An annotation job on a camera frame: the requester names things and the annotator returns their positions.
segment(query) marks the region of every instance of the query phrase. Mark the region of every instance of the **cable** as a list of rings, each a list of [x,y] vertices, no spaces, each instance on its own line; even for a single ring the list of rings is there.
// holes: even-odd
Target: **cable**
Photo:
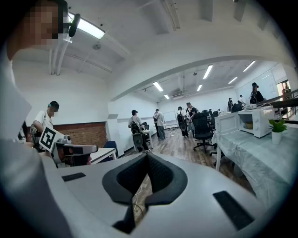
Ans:
[[[135,207],[137,206],[137,203],[138,203],[138,194],[142,191],[142,185],[141,185],[141,190],[138,192],[136,191],[136,202],[135,202]]]
[[[266,103],[264,103],[264,104],[262,104],[262,105],[260,105],[260,106],[264,106],[264,105],[266,105],[266,104],[269,104],[269,105],[271,106],[271,104],[270,104],[269,102],[266,102]]]
[[[135,204],[135,203],[132,203],[132,205],[135,205],[135,206],[137,206],[138,208],[140,208],[140,206],[139,205],[137,205],[137,204]],[[142,217],[144,218],[144,213],[143,213],[143,210],[140,208],[140,210],[141,210],[141,213],[142,213]]]

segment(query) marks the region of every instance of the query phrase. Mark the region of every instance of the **brick wall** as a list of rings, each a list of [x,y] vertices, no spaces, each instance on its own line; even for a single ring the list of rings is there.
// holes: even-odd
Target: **brick wall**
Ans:
[[[56,125],[54,129],[64,135],[69,135],[74,145],[103,147],[108,141],[105,122]]]

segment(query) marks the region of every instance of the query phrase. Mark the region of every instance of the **white microwave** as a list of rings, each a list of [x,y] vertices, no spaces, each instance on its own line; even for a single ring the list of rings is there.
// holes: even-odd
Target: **white microwave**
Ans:
[[[215,117],[215,125],[220,134],[241,130],[260,138],[271,132],[270,119],[274,119],[273,106],[264,106]]]

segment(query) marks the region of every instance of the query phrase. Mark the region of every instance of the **potted plant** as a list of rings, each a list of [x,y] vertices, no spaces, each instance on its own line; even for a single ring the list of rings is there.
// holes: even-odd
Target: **potted plant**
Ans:
[[[284,120],[280,120],[279,122],[275,122],[275,120],[269,120],[272,128],[272,144],[278,145],[281,140],[281,135],[283,131],[287,129],[287,126],[284,125]]]

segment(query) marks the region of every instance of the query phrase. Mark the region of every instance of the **white pot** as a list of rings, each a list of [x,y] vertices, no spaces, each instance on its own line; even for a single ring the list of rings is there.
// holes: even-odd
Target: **white pot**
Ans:
[[[278,145],[280,143],[281,136],[281,132],[272,132],[272,144]]]

